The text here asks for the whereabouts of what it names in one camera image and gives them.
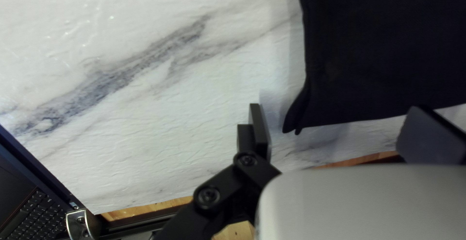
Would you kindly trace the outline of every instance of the white marble surface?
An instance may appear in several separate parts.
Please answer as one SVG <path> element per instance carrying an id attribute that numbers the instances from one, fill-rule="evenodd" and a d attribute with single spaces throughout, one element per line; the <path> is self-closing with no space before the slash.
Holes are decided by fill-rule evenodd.
<path id="1" fill-rule="evenodd" d="M 190 195 L 252 102 L 282 171 L 391 150 L 403 121 L 280 132 L 305 76 L 298 0 L 0 3 L 0 123 L 94 213 Z"/>

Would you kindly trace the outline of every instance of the black cloth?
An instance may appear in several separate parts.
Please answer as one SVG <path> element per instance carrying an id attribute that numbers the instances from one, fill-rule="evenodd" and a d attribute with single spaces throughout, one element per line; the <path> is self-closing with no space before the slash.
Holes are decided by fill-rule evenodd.
<path id="1" fill-rule="evenodd" d="M 283 132 L 466 103 L 466 0 L 300 0 L 304 88 Z"/>

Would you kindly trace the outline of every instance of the keyboard key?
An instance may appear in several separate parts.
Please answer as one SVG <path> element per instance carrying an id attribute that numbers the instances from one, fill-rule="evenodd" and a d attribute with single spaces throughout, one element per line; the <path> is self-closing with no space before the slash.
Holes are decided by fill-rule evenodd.
<path id="1" fill-rule="evenodd" d="M 64 230 L 64 229 L 66 229 L 66 225 L 60 224 L 60 225 L 57 225 L 56 228 L 58 228 L 60 230 Z"/>
<path id="2" fill-rule="evenodd" d="M 46 210 L 47 210 L 47 208 L 44 208 L 44 207 L 41 207 L 41 206 L 36 206 L 36 207 L 34 208 L 34 211 L 39 212 L 39 213 L 43 213 L 43 212 L 45 212 Z"/>
<path id="3" fill-rule="evenodd" d="M 31 225 L 31 229 L 39 230 L 42 226 L 38 224 Z"/>
<path id="4" fill-rule="evenodd" d="M 28 216 L 29 219 L 34 219 L 34 220 L 37 220 L 39 217 L 41 217 L 41 214 L 36 213 L 36 212 L 30 213 Z"/>
<path id="5" fill-rule="evenodd" d="M 61 205 L 55 203 L 55 204 L 50 206 L 49 210 L 53 211 L 53 212 L 61 211 Z"/>
<path id="6" fill-rule="evenodd" d="M 29 237 L 29 238 L 31 238 L 33 235 L 34 235 L 34 234 L 31 233 L 31 232 L 25 232 L 25 233 L 23 234 L 23 236 L 26 236 L 26 237 Z"/>
<path id="7" fill-rule="evenodd" d="M 28 207 L 36 207 L 38 203 L 28 200 L 25 205 L 27 205 Z"/>
<path id="8" fill-rule="evenodd" d="M 55 218 L 59 219 L 59 220 L 64 220 L 65 219 L 65 213 L 57 213 L 57 215 L 55 215 Z"/>
<path id="9" fill-rule="evenodd" d="M 40 231 L 37 232 L 37 235 L 40 236 L 40 237 L 44 237 L 46 236 L 47 234 L 49 233 L 49 231 L 42 231 L 42 229 Z"/>
<path id="10" fill-rule="evenodd" d="M 16 228 L 14 232 L 23 234 L 24 232 L 26 232 L 26 229 Z"/>
<path id="11" fill-rule="evenodd" d="M 37 233 L 38 230 L 39 228 L 30 228 L 28 232 Z"/>
<path id="12" fill-rule="evenodd" d="M 38 204 L 38 203 L 40 203 L 41 201 L 42 201 L 41 198 L 37 198 L 37 197 L 34 197 L 34 196 L 33 196 L 33 197 L 31 197 L 31 198 L 29 199 L 28 202 L 32 202 L 32 203 Z"/>
<path id="13" fill-rule="evenodd" d="M 48 209 L 53 203 L 54 201 L 51 198 L 44 198 L 39 206 Z"/>
<path id="14" fill-rule="evenodd" d="M 43 222 L 44 224 L 47 224 L 49 220 L 45 220 L 43 216 L 39 217 L 37 221 Z"/>
<path id="15" fill-rule="evenodd" d="M 47 224 L 47 225 L 44 226 L 44 228 L 47 228 L 49 231 L 51 231 L 52 229 L 55 228 L 55 225 Z"/>
<path id="16" fill-rule="evenodd" d="M 42 214 L 43 217 L 52 218 L 55 216 L 55 213 L 49 213 L 48 211 Z"/>
<path id="17" fill-rule="evenodd" d="M 21 210 L 23 210 L 23 211 L 25 211 L 27 213 L 30 213 L 33 209 L 34 209 L 34 207 L 27 207 L 27 206 L 21 207 Z"/>
<path id="18" fill-rule="evenodd" d="M 32 224 L 34 223 L 34 221 L 32 221 L 31 219 L 24 219 L 24 221 L 21 223 L 21 225 L 24 225 L 24 226 L 31 226 Z"/>
<path id="19" fill-rule="evenodd" d="M 38 226 L 41 226 L 41 227 L 44 226 L 45 224 L 47 224 L 47 222 L 43 222 L 43 221 L 39 221 L 39 220 L 37 220 L 35 222 L 35 225 L 38 225 Z"/>
<path id="20" fill-rule="evenodd" d="M 24 229 L 24 230 L 28 230 L 29 229 L 29 226 L 28 225 L 19 225 L 18 228 L 21 228 L 21 229 Z"/>
<path id="21" fill-rule="evenodd" d="M 35 194 L 34 194 L 34 197 L 37 197 L 37 198 L 40 198 L 40 199 L 44 199 L 47 195 L 44 194 L 43 192 L 41 191 L 36 191 Z"/>

